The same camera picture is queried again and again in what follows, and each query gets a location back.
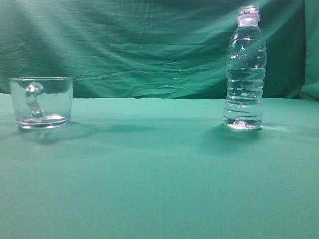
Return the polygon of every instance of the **green tablecloth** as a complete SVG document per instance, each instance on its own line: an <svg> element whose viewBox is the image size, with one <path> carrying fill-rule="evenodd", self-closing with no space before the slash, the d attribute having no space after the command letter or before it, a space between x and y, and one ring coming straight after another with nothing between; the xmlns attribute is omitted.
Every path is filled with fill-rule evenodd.
<svg viewBox="0 0 319 239"><path fill-rule="evenodd" d="M69 126L17 129L0 95L1 239L319 238L319 103L75 99Z"/></svg>

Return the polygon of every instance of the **glass mug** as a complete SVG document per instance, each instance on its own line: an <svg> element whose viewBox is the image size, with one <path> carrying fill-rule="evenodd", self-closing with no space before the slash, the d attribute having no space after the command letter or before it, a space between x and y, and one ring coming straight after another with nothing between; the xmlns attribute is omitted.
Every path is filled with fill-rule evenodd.
<svg viewBox="0 0 319 239"><path fill-rule="evenodd" d="M11 78L9 84L19 127L55 128L70 121L72 78Z"/></svg>

